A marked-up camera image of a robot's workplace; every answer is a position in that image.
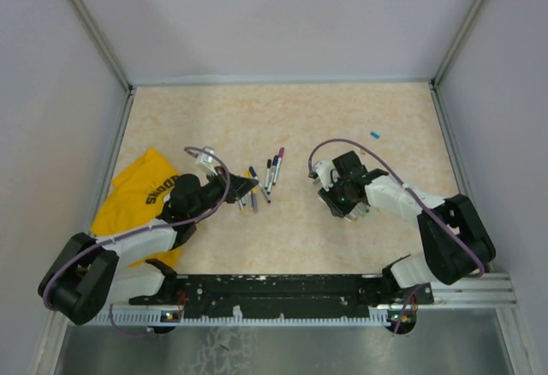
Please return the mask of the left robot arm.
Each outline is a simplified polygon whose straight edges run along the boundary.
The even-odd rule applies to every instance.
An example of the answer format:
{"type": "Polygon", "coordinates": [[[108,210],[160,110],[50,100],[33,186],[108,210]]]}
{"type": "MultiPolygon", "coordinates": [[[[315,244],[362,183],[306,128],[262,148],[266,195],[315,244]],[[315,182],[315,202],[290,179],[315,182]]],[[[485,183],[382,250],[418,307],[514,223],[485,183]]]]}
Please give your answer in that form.
{"type": "Polygon", "coordinates": [[[193,174],[177,176],[161,212],[140,227],[93,238],[73,235],[39,284],[45,306],[74,324],[86,324],[105,307],[136,297],[173,301],[178,283],[166,276],[160,253],[177,249],[199,221],[221,204],[234,204],[258,186],[254,178],[220,172],[206,184],[193,174]]]}

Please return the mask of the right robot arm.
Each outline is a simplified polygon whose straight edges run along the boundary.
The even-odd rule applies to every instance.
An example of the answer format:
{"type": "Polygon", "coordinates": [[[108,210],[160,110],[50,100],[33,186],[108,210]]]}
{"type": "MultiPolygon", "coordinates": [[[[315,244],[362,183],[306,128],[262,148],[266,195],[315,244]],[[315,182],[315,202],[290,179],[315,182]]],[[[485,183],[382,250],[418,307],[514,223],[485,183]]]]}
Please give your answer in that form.
{"type": "Polygon", "coordinates": [[[376,208],[419,231],[422,251],[383,271],[382,290],[389,301],[405,301],[417,285],[451,285],[483,274],[496,256],[491,237],[466,195],[444,198],[416,191],[387,170],[368,170],[353,151],[316,162],[310,176],[321,185],[318,195],[334,217],[351,220],[376,208]]]}

